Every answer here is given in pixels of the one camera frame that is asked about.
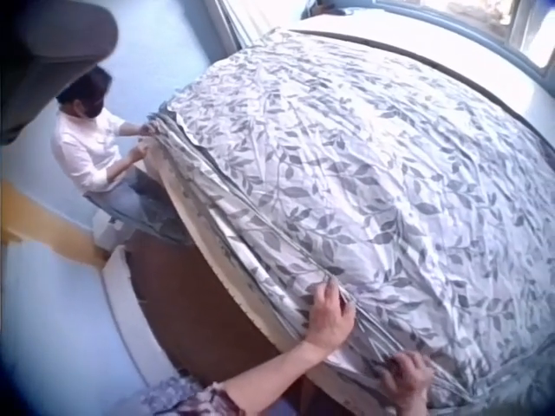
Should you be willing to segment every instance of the duvet cover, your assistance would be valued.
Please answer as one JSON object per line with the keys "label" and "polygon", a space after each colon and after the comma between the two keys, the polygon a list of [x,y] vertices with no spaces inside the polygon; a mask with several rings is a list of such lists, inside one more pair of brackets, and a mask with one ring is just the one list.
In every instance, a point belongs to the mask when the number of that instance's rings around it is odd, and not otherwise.
{"label": "duvet cover", "polygon": [[380,366],[412,349],[434,364],[433,413],[552,398],[553,151],[503,108],[405,56],[276,30],[153,121],[292,334],[316,283],[356,303],[327,365],[361,397],[386,406]]}

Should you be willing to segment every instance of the jeans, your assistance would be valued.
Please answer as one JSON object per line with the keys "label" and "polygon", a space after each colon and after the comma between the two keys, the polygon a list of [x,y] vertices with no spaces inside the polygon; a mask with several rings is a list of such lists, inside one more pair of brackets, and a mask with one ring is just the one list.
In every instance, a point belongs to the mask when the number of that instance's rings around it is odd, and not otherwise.
{"label": "jeans", "polygon": [[111,190],[87,192],[85,198],[136,230],[169,243],[191,244],[192,239],[166,190],[137,167],[132,166],[124,175]]}

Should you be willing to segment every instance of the bed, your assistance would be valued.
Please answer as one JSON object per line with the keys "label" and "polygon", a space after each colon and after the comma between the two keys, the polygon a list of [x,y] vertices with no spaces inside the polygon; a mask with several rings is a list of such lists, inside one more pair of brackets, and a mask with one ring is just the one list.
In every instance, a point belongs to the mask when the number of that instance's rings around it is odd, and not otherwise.
{"label": "bed", "polygon": [[160,107],[154,165],[216,275],[279,349],[314,284],[356,303],[310,377],[355,414],[379,369],[431,357],[433,414],[540,407],[555,382],[546,140],[406,56],[276,30]]}

